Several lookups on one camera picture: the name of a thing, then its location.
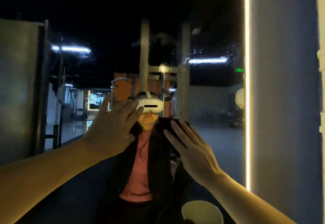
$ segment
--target vr headset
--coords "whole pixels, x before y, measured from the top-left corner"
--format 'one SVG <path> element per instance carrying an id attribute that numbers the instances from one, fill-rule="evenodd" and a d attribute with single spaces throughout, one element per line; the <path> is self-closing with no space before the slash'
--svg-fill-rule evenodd
<path id="1" fill-rule="evenodd" d="M 145 95 L 138 96 L 136 99 L 139 100 L 139 104 L 136 109 L 144 107 L 143 113 L 151 111 L 154 114 L 159 114 L 164 109 L 164 102 L 158 97 L 152 96 L 148 91 L 146 91 Z"/>

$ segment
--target pink shirt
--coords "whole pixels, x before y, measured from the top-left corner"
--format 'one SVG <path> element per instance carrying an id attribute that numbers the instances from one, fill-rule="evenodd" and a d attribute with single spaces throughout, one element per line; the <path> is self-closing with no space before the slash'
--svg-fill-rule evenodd
<path id="1" fill-rule="evenodd" d="M 129 202 L 152 200 L 148 186 L 148 152 L 151 131 L 143 131 L 139 135 L 136 158 L 129 181 L 120 198 Z"/>

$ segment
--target reflective floor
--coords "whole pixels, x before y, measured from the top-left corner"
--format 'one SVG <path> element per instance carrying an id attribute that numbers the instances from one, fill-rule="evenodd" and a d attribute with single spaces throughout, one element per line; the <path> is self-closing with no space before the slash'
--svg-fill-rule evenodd
<path id="1" fill-rule="evenodd" d="M 91 121 L 72 121 L 63 126 L 62 146 L 86 132 Z M 220 127 L 212 124 L 191 122 L 202 138 L 211 146 L 218 164 L 234 180 L 244 183 L 244 132 L 241 129 Z M 52 147 L 52 140 L 47 141 L 47 148 Z M 27 213 L 18 224 L 91 224 L 96 207 L 102 197 L 106 180 L 109 177 L 116 157 L 104 160 L 83 171 L 46 197 Z M 213 198 L 196 182 L 191 183 L 187 201 L 205 200 L 221 209 L 225 224 L 233 220 Z"/>

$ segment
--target orange wall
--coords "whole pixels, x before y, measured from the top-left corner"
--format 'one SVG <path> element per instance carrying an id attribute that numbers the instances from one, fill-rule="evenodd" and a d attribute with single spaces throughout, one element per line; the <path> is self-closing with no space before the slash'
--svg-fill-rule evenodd
<path id="1" fill-rule="evenodd" d="M 125 77 L 125 73 L 114 73 L 114 79 Z M 156 82 L 156 93 L 161 93 L 161 82 L 159 80 L 149 80 L 147 91 L 154 91 L 154 83 Z M 126 100 L 131 96 L 131 80 L 121 79 L 114 83 L 114 95 L 116 96 L 117 101 Z M 170 82 L 166 82 L 166 89 L 170 87 Z M 139 92 L 139 82 L 136 82 L 134 88 L 134 94 L 136 95 Z M 165 102 L 165 117 L 169 116 L 169 102 Z"/>

